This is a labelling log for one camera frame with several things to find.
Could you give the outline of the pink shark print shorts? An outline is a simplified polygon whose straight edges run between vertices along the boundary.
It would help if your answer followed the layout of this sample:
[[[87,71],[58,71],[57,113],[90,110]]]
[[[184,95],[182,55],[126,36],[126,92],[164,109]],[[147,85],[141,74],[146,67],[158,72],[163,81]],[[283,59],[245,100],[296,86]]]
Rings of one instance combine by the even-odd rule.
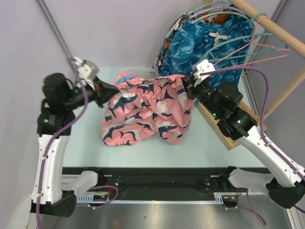
[[[122,84],[108,102],[102,121],[102,140],[107,146],[132,146],[158,134],[172,145],[188,131],[195,101],[187,96],[183,75],[154,79],[133,78]]]

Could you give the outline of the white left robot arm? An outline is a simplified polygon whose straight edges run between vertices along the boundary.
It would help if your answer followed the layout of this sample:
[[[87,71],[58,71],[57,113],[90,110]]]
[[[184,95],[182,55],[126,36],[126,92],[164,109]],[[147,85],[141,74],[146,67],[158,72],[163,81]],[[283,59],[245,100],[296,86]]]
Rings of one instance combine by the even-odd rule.
[[[74,110],[86,109],[94,101],[99,107],[108,102],[119,90],[98,77],[93,85],[81,83],[79,89],[70,88],[62,73],[53,73],[44,79],[41,114],[37,119],[39,160],[35,185],[31,196],[31,212],[37,215],[70,217],[80,198],[90,188],[99,191],[105,186],[102,169],[84,169],[65,187],[61,186],[61,175],[66,147],[72,125],[84,111],[75,116]]]

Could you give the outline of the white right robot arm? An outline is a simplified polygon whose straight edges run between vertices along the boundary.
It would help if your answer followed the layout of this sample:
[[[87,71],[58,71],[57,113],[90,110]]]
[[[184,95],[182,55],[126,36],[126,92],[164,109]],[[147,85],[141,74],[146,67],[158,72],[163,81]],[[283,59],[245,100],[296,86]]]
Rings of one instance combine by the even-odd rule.
[[[292,208],[305,195],[305,169],[292,162],[260,130],[257,122],[238,105],[243,95],[231,82],[222,82],[217,90],[206,78],[195,85],[193,78],[183,80],[190,99],[197,99],[217,120],[223,136],[248,149],[265,167],[268,174],[246,171],[229,166],[220,175],[220,187],[224,191],[246,188],[267,194],[283,208]]]

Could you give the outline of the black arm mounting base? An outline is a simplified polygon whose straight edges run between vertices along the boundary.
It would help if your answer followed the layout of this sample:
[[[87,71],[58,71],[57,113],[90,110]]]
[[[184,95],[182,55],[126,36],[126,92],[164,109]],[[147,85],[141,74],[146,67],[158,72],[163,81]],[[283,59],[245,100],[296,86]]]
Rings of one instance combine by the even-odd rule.
[[[111,203],[237,203],[246,189],[222,180],[227,169],[94,167],[96,190],[77,199],[79,205],[97,208]]]

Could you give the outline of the pink wire hanger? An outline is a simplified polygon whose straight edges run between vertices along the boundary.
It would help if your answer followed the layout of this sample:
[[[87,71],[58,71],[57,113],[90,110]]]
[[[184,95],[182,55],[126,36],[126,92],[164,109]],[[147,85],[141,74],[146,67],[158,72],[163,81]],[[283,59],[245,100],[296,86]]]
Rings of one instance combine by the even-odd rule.
[[[284,48],[282,48],[282,46],[272,46],[272,45],[266,45],[266,44],[262,44],[262,43],[257,43],[255,40],[258,38],[258,37],[264,37],[264,36],[273,36],[273,34],[271,33],[267,33],[267,32],[264,32],[264,33],[257,33],[255,34],[255,31],[256,31],[256,27],[259,25],[259,22],[262,20],[262,19],[268,19],[269,17],[267,16],[266,13],[258,13],[256,14],[255,16],[253,16],[250,20],[249,20],[249,25],[251,28],[253,28],[253,31],[252,31],[252,34],[251,35],[248,35],[248,36],[242,36],[242,37],[238,37],[238,38],[234,38],[234,39],[231,39],[231,40],[228,40],[228,41],[225,41],[219,45],[216,45],[215,47],[211,48],[209,51],[207,51],[206,53],[210,53],[212,50],[216,49],[216,48],[219,48],[227,43],[230,43],[230,42],[235,42],[237,40],[246,40],[246,39],[250,39],[248,41],[248,43],[244,46],[242,46],[241,48],[235,50],[234,52],[226,55],[225,57],[221,58],[221,59],[215,59],[213,55],[211,55],[213,57],[213,60],[215,61],[213,63],[214,66],[216,66],[217,64],[219,64],[220,62],[224,61],[224,60],[231,60],[231,59],[240,59],[240,58],[248,58],[248,56],[250,56],[250,60],[252,59],[252,56],[255,56],[255,55],[258,55],[258,54],[262,54],[264,52],[271,52],[271,51],[285,51],[286,54],[284,55],[279,55],[279,56],[275,56],[275,57],[272,57],[272,58],[267,58],[267,59],[262,59],[262,60],[258,60],[258,61],[254,61],[254,62],[244,62],[243,64],[239,64],[239,65],[236,65],[236,66],[246,66],[246,65],[250,65],[250,64],[253,64],[253,63],[257,63],[257,62],[264,62],[264,61],[268,61],[268,60],[273,60],[273,59],[278,59],[278,58],[283,58],[283,57],[286,57],[287,55],[290,54],[291,50],[288,49],[288,46],[285,45]],[[263,50],[263,51],[259,51],[259,52],[252,52],[252,53],[247,53],[247,54],[244,54],[244,55],[235,55],[236,53],[238,52],[241,52],[242,50],[250,47],[250,46],[254,46],[256,49],[259,50],[258,46],[261,46],[261,47],[267,47],[268,49],[266,50]]]

